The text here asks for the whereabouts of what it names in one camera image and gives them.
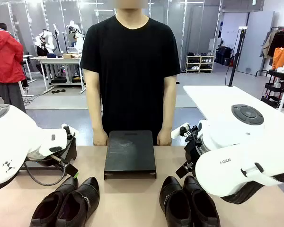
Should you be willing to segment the person's left forearm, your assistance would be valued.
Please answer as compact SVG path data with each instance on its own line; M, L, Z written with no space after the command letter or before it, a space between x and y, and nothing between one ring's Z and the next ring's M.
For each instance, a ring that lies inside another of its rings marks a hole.
M164 100L163 102L163 121L162 121L162 130L171 131L173 120L174 120L174 112L175 112L175 100Z

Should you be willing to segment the orange garment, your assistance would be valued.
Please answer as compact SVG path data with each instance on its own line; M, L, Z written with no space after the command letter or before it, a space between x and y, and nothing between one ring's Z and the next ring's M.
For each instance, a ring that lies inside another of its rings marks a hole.
M278 69L284 66L284 48L276 48L273 55L272 70Z

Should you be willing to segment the person's right hand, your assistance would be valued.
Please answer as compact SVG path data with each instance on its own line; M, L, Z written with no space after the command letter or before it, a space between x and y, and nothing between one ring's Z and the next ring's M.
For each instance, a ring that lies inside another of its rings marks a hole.
M108 135L103 129L93 129L93 145L106 146Z

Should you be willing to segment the black hanging garment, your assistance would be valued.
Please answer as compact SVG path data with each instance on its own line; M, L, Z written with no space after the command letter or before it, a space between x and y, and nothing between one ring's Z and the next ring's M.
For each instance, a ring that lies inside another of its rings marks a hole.
M276 48L284 48L284 31L276 32L268 50L268 56L273 57Z

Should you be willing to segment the white side table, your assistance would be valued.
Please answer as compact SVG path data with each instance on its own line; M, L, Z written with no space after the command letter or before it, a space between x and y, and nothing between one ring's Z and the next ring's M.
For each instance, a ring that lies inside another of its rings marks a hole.
M229 86L184 86L183 89L209 121L209 132L218 141L240 143L263 140L284 144L284 114L259 99ZM250 106L264 118L261 125L248 125L232 112L232 106Z

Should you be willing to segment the black suitcase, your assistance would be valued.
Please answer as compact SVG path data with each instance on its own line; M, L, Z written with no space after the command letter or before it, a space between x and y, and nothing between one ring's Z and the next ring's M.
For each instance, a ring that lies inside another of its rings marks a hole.
M232 51L233 49L229 47L218 47L215 52L215 62L224 66L229 66Z

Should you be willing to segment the wooden shoe rack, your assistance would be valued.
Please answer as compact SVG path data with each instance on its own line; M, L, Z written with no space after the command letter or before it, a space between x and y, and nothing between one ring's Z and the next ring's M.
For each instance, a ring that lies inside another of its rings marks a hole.
M214 56L212 54L205 55L196 54L194 56L187 55L185 63L186 73L211 73L213 71Z

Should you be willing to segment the black tripod pole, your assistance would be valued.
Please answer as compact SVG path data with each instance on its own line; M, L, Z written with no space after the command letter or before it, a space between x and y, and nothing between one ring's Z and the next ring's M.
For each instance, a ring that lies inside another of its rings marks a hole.
M240 26L239 27L240 39L239 39L237 51L235 53L235 58L234 58L234 61L233 61L231 76L230 76L230 80L229 80L229 83L228 83L229 87L232 87L232 84L233 84L233 79L234 79L234 75L235 75L235 72L236 72L236 67L237 67L237 64L238 64L239 57L240 57L241 47L242 47L242 44L243 44L243 41L244 41L244 38L245 38L245 35L246 35L247 28L248 28L247 26Z

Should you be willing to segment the white background work table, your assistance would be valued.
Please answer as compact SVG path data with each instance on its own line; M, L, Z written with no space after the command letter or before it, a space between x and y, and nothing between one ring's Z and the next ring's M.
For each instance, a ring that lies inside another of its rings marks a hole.
M65 83L53 83L50 77L50 72L49 72L49 68L47 68L47 77L48 77L48 82L49 85L51 86L51 88L49 89L48 86L46 85L46 78L45 78L45 73L44 73L44 69L42 67L42 76L44 79L44 84L45 84L45 89L46 91L49 91L51 89L53 89L55 86L81 86L81 91L79 92L79 94L82 94L85 92L86 90L86 85L84 84L84 76L83 73L81 71L81 69L79 69L79 73L80 73L80 82L71 82L70 81L70 76L69 76L69 72L68 72L68 65L80 65L80 60L81 60L81 56L78 55L78 57L76 58L47 58L46 56L39 56L39 57L33 57L30 60L37 60L40 62L40 65L43 66L51 66L51 65L62 65L64 66L65 69L65 75L66 75L66 82Z

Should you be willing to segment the beige coat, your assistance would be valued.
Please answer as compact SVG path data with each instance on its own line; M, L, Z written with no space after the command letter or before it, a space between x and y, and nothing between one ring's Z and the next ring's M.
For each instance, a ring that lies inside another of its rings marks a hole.
M272 32L268 33L268 37L267 37L266 41L264 42L264 45L263 45L263 48L262 48L264 59L266 59L267 56L268 56L270 45L271 45L273 38L274 38L276 33L277 33L277 31L272 31Z

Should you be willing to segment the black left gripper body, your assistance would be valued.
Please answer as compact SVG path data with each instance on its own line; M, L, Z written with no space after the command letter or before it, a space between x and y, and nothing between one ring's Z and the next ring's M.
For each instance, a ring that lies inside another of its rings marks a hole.
M50 155L43 159L35 159L27 157L28 163L37 163L38 166L42 167L62 167L62 164L67 166L71 160L75 160L77 157L76 150L76 139L74 136L70 136L71 140L68 140L67 147L65 149L60 149L59 147L53 148L57 149L56 152L52 152Z

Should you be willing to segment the person's right forearm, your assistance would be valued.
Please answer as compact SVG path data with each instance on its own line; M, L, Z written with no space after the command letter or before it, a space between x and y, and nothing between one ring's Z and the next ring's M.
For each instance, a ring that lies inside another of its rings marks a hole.
M100 100L88 100L87 103L93 131L103 131Z

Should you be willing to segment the person in red jacket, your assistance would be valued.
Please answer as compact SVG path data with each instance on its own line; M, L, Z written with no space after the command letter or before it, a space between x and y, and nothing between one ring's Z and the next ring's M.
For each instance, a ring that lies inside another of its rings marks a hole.
M0 95L5 104L25 112L19 83L26 79L22 70L23 46L9 32L0 30Z

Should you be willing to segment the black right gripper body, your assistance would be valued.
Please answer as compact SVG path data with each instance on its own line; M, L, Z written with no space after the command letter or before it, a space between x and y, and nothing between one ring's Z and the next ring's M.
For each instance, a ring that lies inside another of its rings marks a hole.
M201 156L200 146L202 145L199 140L191 140L184 147L186 162L184 163L184 167L188 173L192 173L193 176L195 174L195 166L196 162Z

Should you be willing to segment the black shoe stand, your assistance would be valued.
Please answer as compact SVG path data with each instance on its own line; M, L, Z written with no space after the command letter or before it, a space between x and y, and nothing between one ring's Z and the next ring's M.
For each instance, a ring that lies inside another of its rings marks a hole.
M157 178L151 131L111 131L104 179Z

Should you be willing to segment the black utility cart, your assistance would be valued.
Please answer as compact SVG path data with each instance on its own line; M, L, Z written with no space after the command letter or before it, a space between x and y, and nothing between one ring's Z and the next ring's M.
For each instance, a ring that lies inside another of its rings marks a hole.
M269 75L270 79L264 86L261 101L282 111L284 108L284 68L281 72L269 70L266 75Z

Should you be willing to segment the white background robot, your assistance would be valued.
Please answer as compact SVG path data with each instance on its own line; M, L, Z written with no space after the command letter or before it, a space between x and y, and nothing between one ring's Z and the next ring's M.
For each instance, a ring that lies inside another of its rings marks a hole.
M85 34L73 20L69 22L66 28L68 29L69 37L72 38L70 48L74 49L77 53L82 53Z
M53 53L55 46L53 44L53 34L47 29L43 29L42 32L35 37L34 42L36 47L46 49L49 53Z

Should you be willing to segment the black leather buckle shoe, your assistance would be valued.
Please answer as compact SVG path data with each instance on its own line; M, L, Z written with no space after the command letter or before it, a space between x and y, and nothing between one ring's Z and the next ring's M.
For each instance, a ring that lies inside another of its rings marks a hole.
M44 197L35 209L29 227L55 227L66 196L78 186L78 179L70 176L55 191Z
M86 179L78 189L70 192L57 215L55 227L85 227L100 201L98 181Z
M190 204L193 227L221 227L214 201L193 176L185 178L183 189Z
M168 227L192 227L192 216L186 193L178 180L168 176L159 196L160 207Z

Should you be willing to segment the person's left hand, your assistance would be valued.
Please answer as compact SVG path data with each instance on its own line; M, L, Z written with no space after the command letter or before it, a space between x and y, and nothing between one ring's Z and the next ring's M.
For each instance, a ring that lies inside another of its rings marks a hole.
M171 129L161 129L157 136L158 146L171 146Z

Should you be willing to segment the person in black T-shirt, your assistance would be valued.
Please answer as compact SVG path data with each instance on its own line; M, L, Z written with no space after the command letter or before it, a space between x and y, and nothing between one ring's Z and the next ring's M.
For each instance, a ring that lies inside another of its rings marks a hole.
M143 13L147 0L111 0L116 14L92 25L80 67L87 100L100 100L103 130L152 132L162 127L164 100L176 101L180 73L175 36Z

